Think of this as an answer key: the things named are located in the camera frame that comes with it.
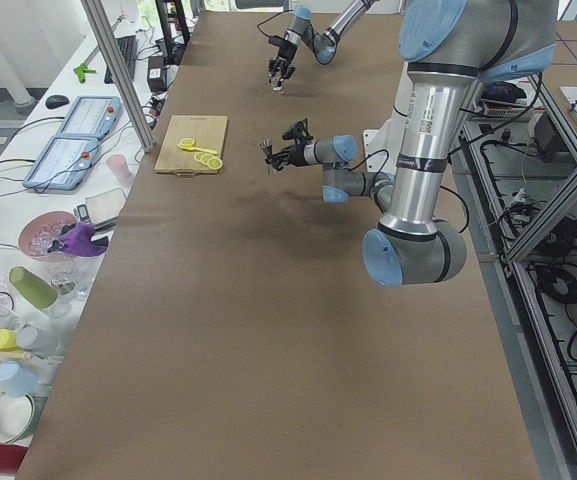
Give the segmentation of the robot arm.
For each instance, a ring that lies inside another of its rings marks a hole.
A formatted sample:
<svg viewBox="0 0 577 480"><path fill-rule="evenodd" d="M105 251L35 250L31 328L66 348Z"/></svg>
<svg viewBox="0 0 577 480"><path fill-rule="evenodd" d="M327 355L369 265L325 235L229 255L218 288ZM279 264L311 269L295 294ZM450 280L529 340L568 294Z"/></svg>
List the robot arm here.
<svg viewBox="0 0 577 480"><path fill-rule="evenodd" d="M320 65L330 64L337 53L342 37L368 12L375 1L352 1L322 32L312 24L312 11L306 6L297 6L282 35L268 37L268 43L277 48L277 53L268 61L269 84L280 91L285 81L295 71L294 58L300 45L305 45Z"/></svg>
<svg viewBox="0 0 577 480"><path fill-rule="evenodd" d="M266 163L275 170L320 166L328 203L353 196L375 201L381 217L362 243L374 282L401 286L453 278L465 263L465 242L434 210L460 107L474 84L546 70L555 53L557 14L554 1L413 2L399 33L412 91L395 172L353 170L355 139L315 139L305 121L284 132L281 150L261 142Z"/></svg>

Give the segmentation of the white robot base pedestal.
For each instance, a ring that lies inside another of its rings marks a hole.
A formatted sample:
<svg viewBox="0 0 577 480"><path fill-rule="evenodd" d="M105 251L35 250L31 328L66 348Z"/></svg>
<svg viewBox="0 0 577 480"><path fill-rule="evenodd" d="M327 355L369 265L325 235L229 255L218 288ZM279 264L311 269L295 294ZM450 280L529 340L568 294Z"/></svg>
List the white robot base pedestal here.
<svg viewBox="0 0 577 480"><path fill-rule="evenodd" d="M394 97L392 114L379 128L363 131L363 146L366 156L374 154L366 161L368 172L394 174L396 163L407 124L408 105L412 93L412 82L406 69L402 70Z"/></svg>

